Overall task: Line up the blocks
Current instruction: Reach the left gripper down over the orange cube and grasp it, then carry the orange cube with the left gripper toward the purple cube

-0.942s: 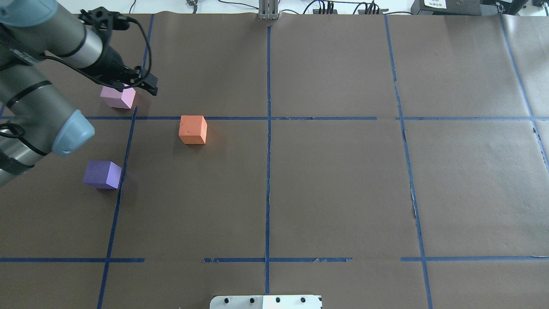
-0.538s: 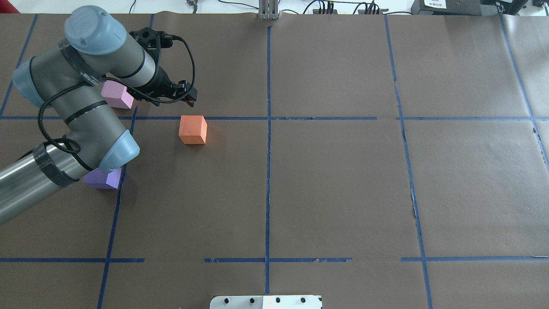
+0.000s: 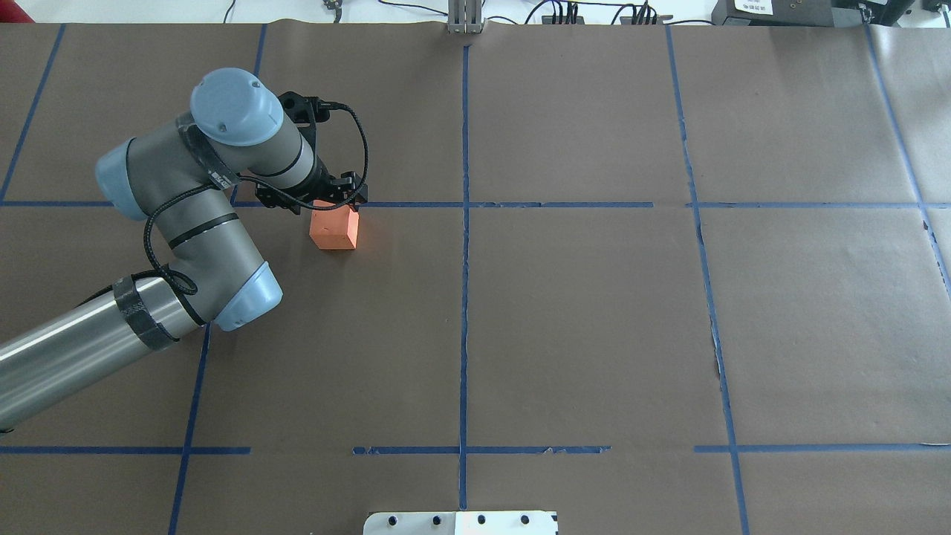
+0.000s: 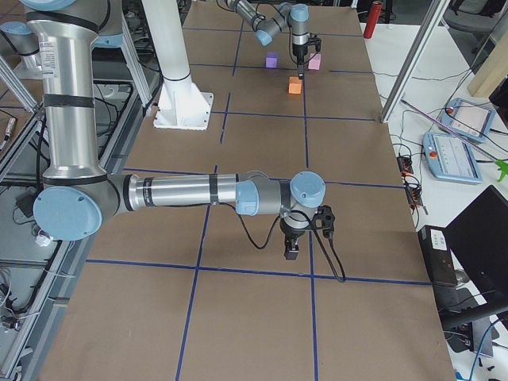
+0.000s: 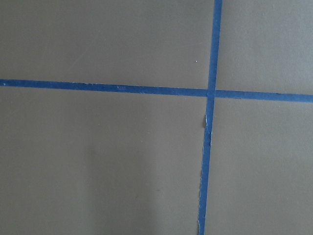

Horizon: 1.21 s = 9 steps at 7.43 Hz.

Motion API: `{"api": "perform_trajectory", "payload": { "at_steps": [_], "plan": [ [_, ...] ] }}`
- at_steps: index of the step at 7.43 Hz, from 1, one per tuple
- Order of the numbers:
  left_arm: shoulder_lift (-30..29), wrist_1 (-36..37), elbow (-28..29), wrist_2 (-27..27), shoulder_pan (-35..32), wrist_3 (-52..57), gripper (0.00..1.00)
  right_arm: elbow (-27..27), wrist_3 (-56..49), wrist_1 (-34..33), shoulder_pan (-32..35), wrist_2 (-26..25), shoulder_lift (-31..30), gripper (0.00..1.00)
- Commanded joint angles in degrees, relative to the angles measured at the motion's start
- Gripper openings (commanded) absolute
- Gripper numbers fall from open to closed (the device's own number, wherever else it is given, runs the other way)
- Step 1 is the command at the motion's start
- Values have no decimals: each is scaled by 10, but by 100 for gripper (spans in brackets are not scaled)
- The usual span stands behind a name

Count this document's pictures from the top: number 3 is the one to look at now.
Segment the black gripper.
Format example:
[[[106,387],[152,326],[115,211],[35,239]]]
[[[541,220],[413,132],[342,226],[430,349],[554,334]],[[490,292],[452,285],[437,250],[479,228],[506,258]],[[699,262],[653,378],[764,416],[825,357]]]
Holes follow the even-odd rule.
[[[255,177],[255,196],[268,209],[291,210],[299,215],[300,210],[335,210],[348,206],[353,210],[369,201],[366,180],[360,173],[344,172],[331,174],[323,163],[299,185],[277,187],[267,178]]]

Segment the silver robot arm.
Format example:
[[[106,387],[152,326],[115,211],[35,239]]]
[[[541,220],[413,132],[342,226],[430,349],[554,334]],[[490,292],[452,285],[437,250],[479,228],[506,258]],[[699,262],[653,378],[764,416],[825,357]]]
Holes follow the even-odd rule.
[[[251,184],[268,209],[336,211],[368,200],[367,170],[333,175],[318,126],[352,106],[276,95],[257,76],[219,68],[193,88],[188,109],[132,137],[95,166],[119,213],[143,223],[149,268],[123,276],[47,324],[2,345],[3,433],[193,331],[235,331],[271,312],[283,291],[229,193]]]

